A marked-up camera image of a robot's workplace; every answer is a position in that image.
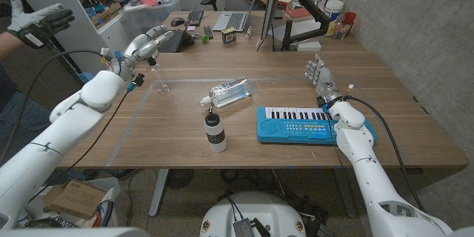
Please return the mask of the white black gloved hand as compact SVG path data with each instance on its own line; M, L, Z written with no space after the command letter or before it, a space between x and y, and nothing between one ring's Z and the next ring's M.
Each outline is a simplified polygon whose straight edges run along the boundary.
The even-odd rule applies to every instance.
M11 23L7 32L28 46L39 49L59 31L66 30L75 17L62 4L53 4L33 13L23 10L21 0L10 0Z

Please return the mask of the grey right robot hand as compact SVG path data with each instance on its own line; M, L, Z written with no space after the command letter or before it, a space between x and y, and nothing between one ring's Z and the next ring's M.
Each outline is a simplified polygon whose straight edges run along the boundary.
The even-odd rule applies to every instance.
M323 98L326 104L341 98L330 69L318 53L316 53L313 61L307 62L304 75L311 81L316 93Z

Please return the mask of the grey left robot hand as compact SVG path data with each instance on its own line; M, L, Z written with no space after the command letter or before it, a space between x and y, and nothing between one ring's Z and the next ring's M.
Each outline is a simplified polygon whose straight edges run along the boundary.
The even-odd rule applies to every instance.
M125 81L134 76L136 66L150 58L158 49L171 39L174 32L165 25L159 25L135 37L121 53L118 75Z

